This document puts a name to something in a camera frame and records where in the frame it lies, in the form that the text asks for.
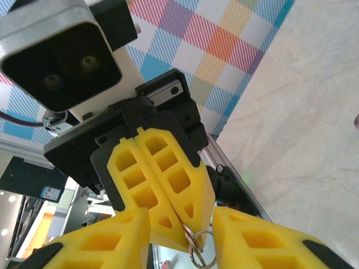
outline plaid backdrop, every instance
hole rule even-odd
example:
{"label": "plaid backdrop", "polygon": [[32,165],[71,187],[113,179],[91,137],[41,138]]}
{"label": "plaid backdrop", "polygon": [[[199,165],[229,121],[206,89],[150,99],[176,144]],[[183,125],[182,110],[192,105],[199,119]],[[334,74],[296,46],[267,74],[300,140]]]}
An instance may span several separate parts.
{"label": "plaid backdrop", "polygon": [[[0,0],[0,16],[15,0]],[[206,130],[218,135],[294,0],[133,0],[142,30],[127,49],[145,81],[171,68],[187,78]],[[41,120],[43,108],[0,74],[0,110]],[[47,143],[43,128],[0,120],[0,132]]]}

